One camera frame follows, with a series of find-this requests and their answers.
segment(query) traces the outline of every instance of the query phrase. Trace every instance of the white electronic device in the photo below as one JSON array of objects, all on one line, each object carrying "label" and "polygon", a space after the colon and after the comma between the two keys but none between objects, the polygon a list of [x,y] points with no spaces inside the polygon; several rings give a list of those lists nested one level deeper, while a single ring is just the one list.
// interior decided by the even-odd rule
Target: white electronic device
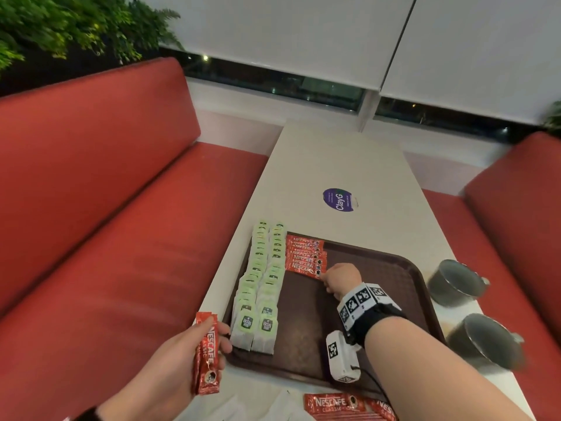
[{"label": "white electronic device", "polygon": [[329,371],[334,380],[342,383],[353,383],[360,378],[359,359],[356,352],[361,349],[347,343],[341,331],[333,331],[325,339]]}]

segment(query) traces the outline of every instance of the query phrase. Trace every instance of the metal cup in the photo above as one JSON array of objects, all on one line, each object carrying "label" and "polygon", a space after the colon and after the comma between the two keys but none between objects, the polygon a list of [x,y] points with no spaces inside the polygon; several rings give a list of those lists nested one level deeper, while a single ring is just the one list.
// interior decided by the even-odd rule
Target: metal cup
[{"label": "metal cup", "polygon": [[427,288],[438,304],[456,307],[481,297],[489,284],[486,278],[482,278],[465,264],[443,260],[429,279]]},{"label": "metal cup", "polygon": [[524,339],[483,314],[467,315],[448,334],[446,341],[456,354],[482,374],[520,369],[525,364],[521,346]]}]

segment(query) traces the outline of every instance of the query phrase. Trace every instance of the red leather upholstery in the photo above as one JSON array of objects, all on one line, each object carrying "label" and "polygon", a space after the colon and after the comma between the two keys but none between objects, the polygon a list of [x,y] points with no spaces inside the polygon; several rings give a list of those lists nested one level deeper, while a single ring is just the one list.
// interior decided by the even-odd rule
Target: red leather upholstery
[{"label": "red leather upholstery", "polygon": [[10,311],[2,419],[77,415],[191,325],[266,161],[197,143]]},{"label": "red leather upholstery", "polygon": [[561,344],[561,140],[532,134],[467,185],[466,202]]},{"label": "red leather upholstery", "polygon": [[157,59],[0,99],[0,314],[199,135]]},{"label": "red leather upholstery", "polygon": [[559,420],[561,349],[464,201],[429,190],[424,193],[458,261],[491,282],[479,299],[483,312],[525,340],[527,367],[515,376],[536,419]]}]

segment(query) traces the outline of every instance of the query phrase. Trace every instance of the table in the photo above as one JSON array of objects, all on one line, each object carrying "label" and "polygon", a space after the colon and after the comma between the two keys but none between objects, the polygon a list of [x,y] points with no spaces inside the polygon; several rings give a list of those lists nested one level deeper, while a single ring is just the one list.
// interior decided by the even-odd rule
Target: table
[{"label": "table", "polygon": [[[358,207],[340,212],[328,206],[323,192],[330,188],[349,191]],[[417,265],[425,279],[432,276],[440,261],[454,259],[395,144],[383,136],[372,138],[290,122],[271,154],[201,311],[217,313],[219,319],[224,315],[252,226],[261,218],[282,221],[289,231],[402,255]],[[481,313],[477,302],[454,309],[435,304],[435,310],[445,332],[467,314]],[[533,417],[512,373],[487,378]],[[221,393],[196,398],[179,419],[202,419],[234,394],[248,405],[249,416],[257,418],[266,413],[282,389],[288,389],[295,398],[301,398],[304,392],[328,390],[228,366]]]}]

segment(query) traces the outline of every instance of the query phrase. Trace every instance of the purple sticker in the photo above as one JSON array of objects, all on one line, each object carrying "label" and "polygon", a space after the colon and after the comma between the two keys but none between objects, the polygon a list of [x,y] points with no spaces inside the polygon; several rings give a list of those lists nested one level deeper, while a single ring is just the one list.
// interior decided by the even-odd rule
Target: purple sticker
[{"label": "purple sticker", "polygon": [[323,200],[337,211],[353,211],[351,193],[343,189],[327,189],[323,192]]}]

